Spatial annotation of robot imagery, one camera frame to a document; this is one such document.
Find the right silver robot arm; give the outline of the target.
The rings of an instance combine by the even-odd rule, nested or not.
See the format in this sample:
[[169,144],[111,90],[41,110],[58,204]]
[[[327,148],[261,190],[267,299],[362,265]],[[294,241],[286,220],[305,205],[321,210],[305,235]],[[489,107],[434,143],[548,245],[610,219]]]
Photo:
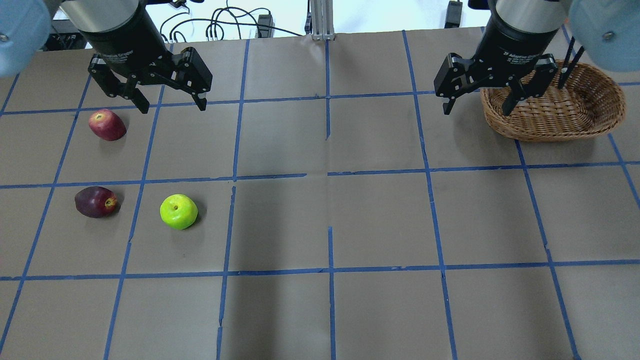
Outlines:
[[528,98],[544,95],[553,78],[564,87],[583,53],[611,72],[639,70],[637,0],[482,0],[490,11],[469,59],[454,52],[434,79],[435,94],[450,114],[457,98],[480,88],[507,88],[505,116]]

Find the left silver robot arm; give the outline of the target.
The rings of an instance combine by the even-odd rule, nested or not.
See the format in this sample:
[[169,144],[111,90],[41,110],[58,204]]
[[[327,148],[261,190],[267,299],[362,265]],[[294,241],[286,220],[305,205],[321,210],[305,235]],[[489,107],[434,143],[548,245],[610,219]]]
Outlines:
[[123,98],[146,114],[141,86],[164,85],[207,107],[213,75],[198,51],[167,48],[146,0],[3,0],[0,73],[16,76],[45,45],[58,12],[92,47],[87,72],[109,98]]

